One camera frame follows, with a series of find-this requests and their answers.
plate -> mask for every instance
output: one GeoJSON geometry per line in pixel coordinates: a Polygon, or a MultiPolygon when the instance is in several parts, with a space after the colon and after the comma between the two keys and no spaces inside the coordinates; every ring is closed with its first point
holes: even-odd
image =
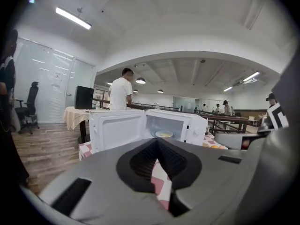
{"type": "Polygon", "coordinates": [[[170,131],[158,131],[155,133],[155,135],[157,137],[164,137],[164,138],[168,138],[168,137],[172,137],[173,133],[170,131]]]}

blue light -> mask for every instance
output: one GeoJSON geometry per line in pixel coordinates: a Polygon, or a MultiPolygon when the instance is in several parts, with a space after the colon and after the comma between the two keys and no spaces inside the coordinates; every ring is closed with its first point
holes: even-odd
{"type": "Polygon", "coordinates": [[[34,3],[34,0],[29,0],[30,3],[34,3]]]}

black rectangular slot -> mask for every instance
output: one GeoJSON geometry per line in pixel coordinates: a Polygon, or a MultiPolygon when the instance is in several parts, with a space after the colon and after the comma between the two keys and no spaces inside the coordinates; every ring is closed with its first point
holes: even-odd
{"type": "Polygon", "coordinates": [[[218,159],[228,163],[235,163],[235,164],[240,164],[240,162],[242,161],[242,159],[239,157],[229,157],[225,155],[220,156],[218,159]]]}
{"type": "Polygon", "coordinates": [[[58,212],[70,216],[73,209],[77,206],[84,193],[88,190],[90,180],[77,178],[52,204],[51,207],[58,212]]]}

beige tablecloth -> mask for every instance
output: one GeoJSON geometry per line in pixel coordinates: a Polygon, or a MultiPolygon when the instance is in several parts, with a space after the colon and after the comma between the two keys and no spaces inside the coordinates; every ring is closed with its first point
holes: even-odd
{"type": "Polygon", "coordinates": [[[74,107],[67,107],[64,111],[64,122],[67,124],[67,128],[74,130],[76,126],[82,121],[89,119],[89,110],[75,109],[74,107]]]}

white microwave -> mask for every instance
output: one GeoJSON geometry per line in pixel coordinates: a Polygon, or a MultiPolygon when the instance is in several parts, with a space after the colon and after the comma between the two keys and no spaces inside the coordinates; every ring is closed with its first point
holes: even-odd
{"type": "Polygon", "coordinates": [[[181,142],[202,145],[207,120],[195,114],[164,110],[90,111],[92,153],[156,137],[170,131],[181,142]]]}

